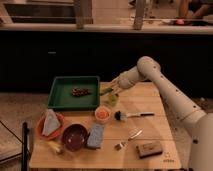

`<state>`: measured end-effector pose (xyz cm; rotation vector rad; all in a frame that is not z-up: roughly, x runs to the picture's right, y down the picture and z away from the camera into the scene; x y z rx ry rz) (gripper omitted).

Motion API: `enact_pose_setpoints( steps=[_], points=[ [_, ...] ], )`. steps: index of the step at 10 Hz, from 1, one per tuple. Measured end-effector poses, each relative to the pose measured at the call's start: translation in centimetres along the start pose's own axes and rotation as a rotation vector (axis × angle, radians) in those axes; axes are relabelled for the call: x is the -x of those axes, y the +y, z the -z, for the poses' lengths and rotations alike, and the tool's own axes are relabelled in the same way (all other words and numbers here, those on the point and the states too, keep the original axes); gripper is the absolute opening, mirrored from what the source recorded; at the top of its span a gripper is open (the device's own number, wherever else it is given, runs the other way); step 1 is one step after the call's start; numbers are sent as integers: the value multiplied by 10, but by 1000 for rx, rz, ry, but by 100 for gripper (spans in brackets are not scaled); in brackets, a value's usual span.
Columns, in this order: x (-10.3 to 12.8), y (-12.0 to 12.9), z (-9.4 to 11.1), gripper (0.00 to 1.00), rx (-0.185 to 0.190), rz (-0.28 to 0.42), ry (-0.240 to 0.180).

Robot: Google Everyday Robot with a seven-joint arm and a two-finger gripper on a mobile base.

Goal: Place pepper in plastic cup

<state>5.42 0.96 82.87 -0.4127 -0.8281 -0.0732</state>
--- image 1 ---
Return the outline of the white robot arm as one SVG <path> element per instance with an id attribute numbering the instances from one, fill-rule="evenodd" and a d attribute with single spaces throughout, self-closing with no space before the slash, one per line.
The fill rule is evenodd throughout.
<path id="1" fill-rule="evenodd" d="M 110 88 L 120 93 L 145 80 L 153 82 L 191 136 L 189 171 L 213 171 L 213 113 L 206 113 L 168 80 L 153 58 L 141 57 L 136 66 L 114 78 Z"/>

